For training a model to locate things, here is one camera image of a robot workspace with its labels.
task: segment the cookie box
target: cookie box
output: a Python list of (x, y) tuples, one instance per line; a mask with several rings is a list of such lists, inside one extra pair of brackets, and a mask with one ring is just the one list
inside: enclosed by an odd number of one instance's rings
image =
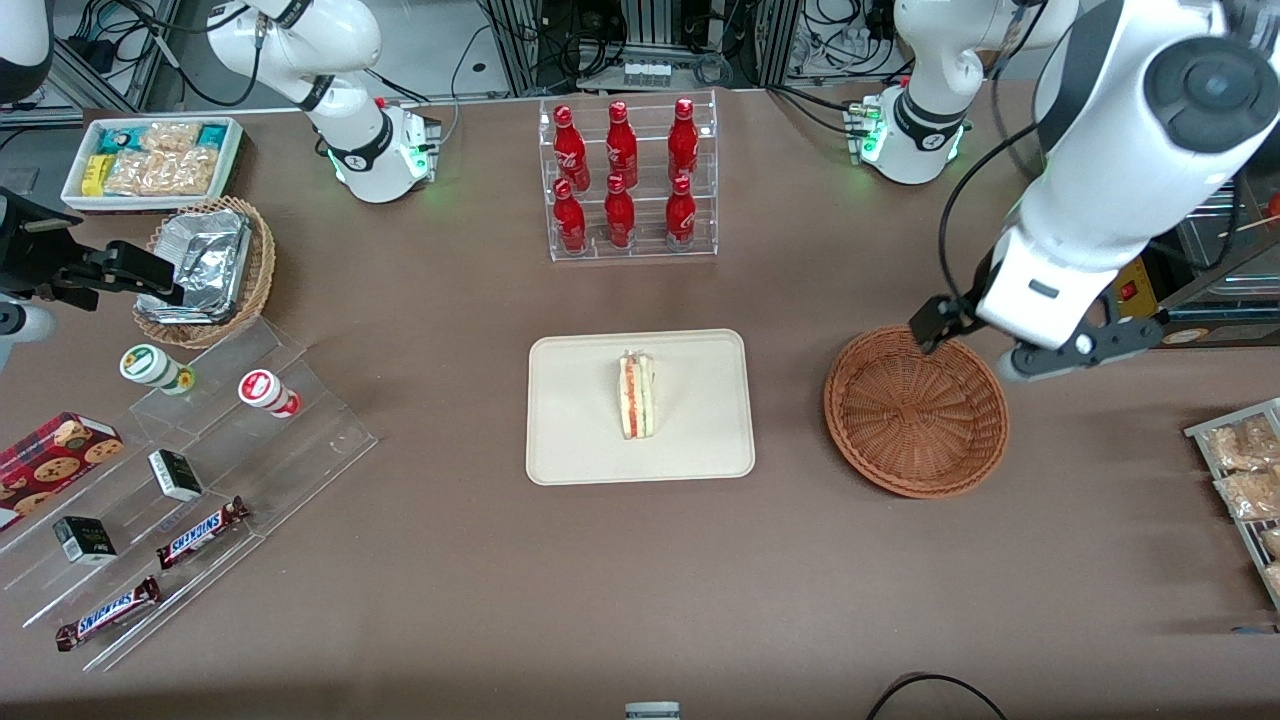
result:
[(63, 413), (0, 452), (0, 530), (123, 447), (115, 428)]

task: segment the white tray of snacks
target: white tray of snacks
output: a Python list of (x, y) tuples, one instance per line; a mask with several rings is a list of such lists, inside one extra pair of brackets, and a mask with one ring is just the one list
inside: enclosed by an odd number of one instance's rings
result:
[[(630, 419), (653, 416), (640, 419), (640, 439), (628, 439), (620, 360), (641, 354), (652, 384)], [(754, 466), (746, 350), (736, 332), (547, 337), (529, 351), (525, 470), (535, 483), (740, 478)]]
[(225, 115), (93, 120), (63, 202), (86, 213), (145, 213), (214, 200), (230, 179), (242, 136)]

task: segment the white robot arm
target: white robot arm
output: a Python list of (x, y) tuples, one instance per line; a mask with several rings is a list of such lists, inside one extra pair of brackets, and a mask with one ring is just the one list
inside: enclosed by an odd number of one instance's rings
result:
[(17, 102), (45, 82), (52, 38), (45, 0), (0, 3), (0, 102)]
[(860, 161), (904, 184), (938, 177), (982, 87), (978, 51), (1051, 46), (1079, 9), (1079, 0), (897, 0), (893, 22), (915, 53), (915, 69), (908, 87), (863, 100), (878, 118), (863, 123), (869, 135)]
[(404, 109), (380, 106), (356, 74), (381, 53), (378, 20), (364, 3), (233, 1), (210, 10), (209, 26), (246, 4), (260, 14), (243, 13), (212, 29), (214, 54), (306, 111), (352, 195), (388, 202), (434, 179), (439, 127)]
[(1046, 170), (974, 290), (913, 319), (922, 346), (991, 324), (1019, 341), (1006, 377), (1039, 379), (1158, 343), (1156, 320), (1083, 318), (1275, 129), (1277, 31), (1275, 0), (1106, 0), (1082, 15), (1037, 96)]

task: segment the acrylic display stand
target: acrylic display stand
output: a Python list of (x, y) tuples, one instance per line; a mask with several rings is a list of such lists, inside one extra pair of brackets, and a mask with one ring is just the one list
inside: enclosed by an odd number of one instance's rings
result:
[[(1226, 478), (1229, 471), (1224, 471), (1217, 462), (1217, 459), (1210, 451), (1207, 442), (1208, 430), (1221, 428), (1224, 425), (1235, 425), (1242, 420), (1248, 420), (1254, 416), (1266, 418), (1267, 423), (1271, 425), (1271, 432), (1280, 437), (1280, 398), (1253, 405), (1252, 407), (1245, 407), (1230, 415), (1222, 415), (1221, 418), (1210, 420), (1208, 423), (1201, 423), (1199, 425), (1187, 428), (1183, 434), (1196, 441), (1196, 446), (1199, 447), (1201, 455), (1204, 456), (1204, 462), (1208, 464), (1208, 470), (1213, 475), (1213, 487), (1222, 495), (1222, 479)], [(1280, 610), (1280, 592), (1271, 587), (1271, 583), (1266, 582), (1262, 575), (1262, 569), (1267, 565), (1276, 562), (1276, 557), (1271, 555), (1266, 544), (1262, 542), (1262, 533), (1270, 530), (1276, 525), (1280, 525), (1280, 520), (1239, 520), (1234, 519), (1235, 528), (1240, 530), (1240, 537), (1244, 538), (1244, 547), (1249, 551), (1249, 557), (1253, 559), (1253, 566), (1257, 569), (1262, 584), (1267, 588), (1267, 593), (1271, 596), (1271, 603), (1276, 610)]]
[[(151, 391), (116, 420), (127, 445), (105, 473), (46, 502), (38, 518), (5, 533), (13, 537), (0, 536), (0, 602), (20, 611), (29, 632), (49, 638), (50, 653), (59, 626), (155, 575), (160, 605), (60, 653), (83, 670), (110, 669), (378, 442), (316, 378), (303, 351), (266, 320), (247, 323), (191, 363), (196, 386), (189, 393)], [(296, 415), (273, 418), (241, 402), (237, 383), (256, 368), (271, 370), (301, 396)], [(147, 462), (159, 447), (186, 455), (205, 488), (200, 500), (161, 495)], [(236, 496), (252, 515), (161, 571), (156, 548)], [(51, 528), (64, 515), (101, 520), (118, 557), (100, 568), (68, 562)]]
[[(689, 250), (675, 252), (667, 247), (667, 199), (671, 197), (671, 178), (667, 174), (667, 135), (676, 118), (676, 100), (694, 101), (694, 124), (698, 126), (698, 170), (694, 173), (691, 195), (698, 204), (694, 215), (694, 238)], [(604, 138), (609, 132), (609, 111), (605, 105), (588, 104), (571, 97), (543, 100), (539, 109), (539, 155), (543, 164), (543, 204), (547, 206), (547, 237), (552, 260), (626, 260), (631, 258), (689, 258), (716, 255), (719, 249), (719, 223), (717, 217), (718, 156), (716, 138), (719, 133), (714, 92), (652, 94), (625, 97), (631, 127), (636, 132), (640, 155), (640, 182), (631, 188), (636, 206), (635, 243), (628, 250), (618, 250), (608, 238), (604, 218), (604, 199), (608, 195), (605, 179), (609, 161)], [(552, 206), (556, 196), (552, 183), (559, 177), (556, 165), (556, 123), (552, 110), (568, 105), (573, 110), (573, 124), (586, 142), (586, 165), (591, 170), (591, 186), (577, 193), (586, 214), (586, 252), (570, 255), (559, 241)]]

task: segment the red bottle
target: red bottle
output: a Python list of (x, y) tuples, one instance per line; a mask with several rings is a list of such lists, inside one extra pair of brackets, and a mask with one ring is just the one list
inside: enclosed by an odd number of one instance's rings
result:
[(689, 176), (680, 176), (671, 183), (667, 199), (667, 246), (680, 252), (694, 243), (694, 213), (698, 204), (689, 195)]
[(698, 127), (694, 126), (694, 101), (687, 97), (676, 100), (676, 122), (667, 136), (667, 174), (672, 182), (681, 173), (694, 177), (698, 169)]
[(561, 177), (573, 183), (573, 190), (586, 192), (591, 187), (591, 172), (586, 169), (586, 143), (582, 133), (573, 127), (573, 111), (559, 105), (552, 113), (556, 118), (556, 164)]
[(609, 135), (604, 138), (609, 152), (609, 172), (622, 176), (627, 187), (640, 182), (640, 158), (636, 151), (636, 131), (627, 120), (627, 104), (618, 100), (609, 104)]
[(561, 243), (564, 245), (564, 252), (581, 255), (586, 252), (586, 217), (582, 214), (582, 206), (573, 197), (573, 187), (567, 179), (556, 178), (552, 190), (556, 192), (552, 214), (556, 215), (556, 229), (559, 232)]
[(604, 199), (604, 217), (609, 220), (609, 242), (618, 250), (631, 247), (636, 229), (636, 205), (627, 193), (622, 176), (609, 176), (609, 196)]

